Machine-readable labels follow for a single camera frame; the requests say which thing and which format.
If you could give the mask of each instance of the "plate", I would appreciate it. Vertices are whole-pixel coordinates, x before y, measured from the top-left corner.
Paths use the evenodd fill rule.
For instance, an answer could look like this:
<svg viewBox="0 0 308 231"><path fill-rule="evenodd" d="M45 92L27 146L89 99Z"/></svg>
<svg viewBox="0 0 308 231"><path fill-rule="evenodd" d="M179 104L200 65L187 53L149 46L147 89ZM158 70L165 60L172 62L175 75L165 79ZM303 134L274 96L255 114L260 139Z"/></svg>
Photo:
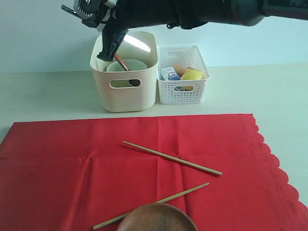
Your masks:
<svg viewBox="0 0 308 231"><path fill-rule="evenodd" d="M140 206L130 212L117 231L198 231L180 209L163 203Z"/></svg>

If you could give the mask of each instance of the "white wicker basket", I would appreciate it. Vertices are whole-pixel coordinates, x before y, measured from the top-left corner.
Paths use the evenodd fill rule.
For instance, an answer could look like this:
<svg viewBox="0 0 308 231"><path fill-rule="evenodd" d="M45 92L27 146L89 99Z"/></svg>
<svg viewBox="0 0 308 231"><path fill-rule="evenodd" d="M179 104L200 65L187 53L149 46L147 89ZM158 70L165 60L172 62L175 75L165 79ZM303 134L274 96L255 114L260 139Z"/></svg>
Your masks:
<svg viewBox="0 0 308 231"><path fill-rule="evenodd" d="M201 103L210 75L197 46L158 47L159 68L181 64L202 71L205 79L163 81L158 76L159 97L162 104ZM190 91L179 91L180 87L193 87Z"/></svg>

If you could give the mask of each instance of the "wooden chopstick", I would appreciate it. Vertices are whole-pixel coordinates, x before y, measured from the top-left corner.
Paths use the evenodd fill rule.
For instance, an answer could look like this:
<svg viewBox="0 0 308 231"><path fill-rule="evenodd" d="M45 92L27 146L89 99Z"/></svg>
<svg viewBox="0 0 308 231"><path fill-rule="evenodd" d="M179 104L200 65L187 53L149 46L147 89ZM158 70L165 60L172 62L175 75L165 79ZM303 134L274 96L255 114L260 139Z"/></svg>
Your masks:
<svg viewBox="0 0 308 231"><path fill-rule="evenodd" d="M167 198L164 198L164 199L162 199L162 200L160 200L160 201L156 201L156 203L164 203L164 202L167 202L167 201L171 201L171 200L176 199L176 198L178 198L178 197L180 197L180 196L186 195L186 194L191 193L191 192L193 192L193 191L196 191L196 190L198 190L198 189L200 189L200 188L203 188L204 186L207 186L207 185L209 185L209 182L208 182L208 183L205 183L205 184L201 184L201 185L196 186L196 187L193 187L193 188L191 188L191 189L182 191L182 192L180 192L180 193L174 194L174 195L169 196L169 197L167 197ZM93 230L97 230L97 229L100 229L100 228L105 227L105 226L107 226L107 225L110 225L110 224L112 224L112 223L115 223L115 222L117 222L117 221L122 220L123 218L125 218L128 214L129 214L129 213L126 213L126 214L123 214L123 215L118 216L118 217L116 217L116 218L107 220L107 221L105 221L105 222L103 222L103 223L94 225L94 226L92 227L92 229L93 229Z"/></svg>
<svg viewBox="0 0 308 231"><path fill-rule="evenodd" d="M149 149L149 148L145 148L145 147L142 147L142 146L139 146L139 145L136 145L136 144L133 144L133 143L130 143L130 142L127 142L127 141L123 141L123 143L126 143L126 144L129 144L131 146L134 146L136 148L140 148L142 150L145 150L145 151L148 151L150 153L153 153L155 155L158 155L158 156L161 156L163 158L166 158L166 159L169 159L169 160L173 160L175 162L178 162L180 164L184 164L184 165L188 165L190 167L194 167L194 168L197 168L199 170L202 170L202 171L205 171L205 172L209 172L209 173L212 173L212 174L215 174L215 175L219 175L221 176L222 175L222 172L219 172L219 171L216 171L216 170L213 170L211 168L208 168L208 167L204 167L204 166L201 166L201 165L197 165L197 164L194 164L192 162L188 162L186 160L181 160L181 159L178 159L176 157L173 157L173 156L170 156L170 155L167 155L167 154L164 154L164 153L160 153L158 151L155 151L155 150L152 150L152 149Z"/></svg>

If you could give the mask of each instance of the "light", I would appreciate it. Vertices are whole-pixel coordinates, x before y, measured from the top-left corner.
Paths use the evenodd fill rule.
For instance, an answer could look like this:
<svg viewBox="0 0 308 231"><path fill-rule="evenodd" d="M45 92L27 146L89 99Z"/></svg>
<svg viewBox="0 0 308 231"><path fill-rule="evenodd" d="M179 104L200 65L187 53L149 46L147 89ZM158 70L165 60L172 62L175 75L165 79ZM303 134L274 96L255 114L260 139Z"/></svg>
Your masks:
<svg viewBox="0 0 308 231"><path fill-rule="evenodd" d="M151 52L151 49L148 45L146 45L144 42L141 42L139 39L134 38L130 35L125 35L124 41L128 42L129 44L138 47L141 50L144 50L146 52Z"/></svg>

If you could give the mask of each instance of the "white storage bin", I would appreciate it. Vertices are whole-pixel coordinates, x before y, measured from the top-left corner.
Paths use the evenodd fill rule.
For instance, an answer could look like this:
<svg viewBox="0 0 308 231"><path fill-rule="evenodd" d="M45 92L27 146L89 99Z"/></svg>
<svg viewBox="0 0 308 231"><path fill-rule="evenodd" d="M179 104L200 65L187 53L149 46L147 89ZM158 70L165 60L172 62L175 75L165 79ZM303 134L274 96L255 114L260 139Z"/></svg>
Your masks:
<svg viewBox="0 0 308 231"><path fill-rule="evenodd" d="M202 71L205 79L163 81L158 76L159 97L162 104L201 103L210 75L197 46L174 46L158 48L158 67L167 68L181 64ZM192 87L190 91L179 91L181 87Z"/></svg>
<svg viewBox="0 0 308 231"><path fill-rule="evenodd" d="M112 62L104 62L96 56L102 50L102 37L96 40L90 65L103 107L111 112L143 111L155 103L158 76L158 57L155 38L147 32L130 32L131 36L148 45L151 52L143 51L123 41L117 53L122 59L136 59L147 64L142 71L106 72ZM113 80L138 79L138 87L114 88Z"/></svg>

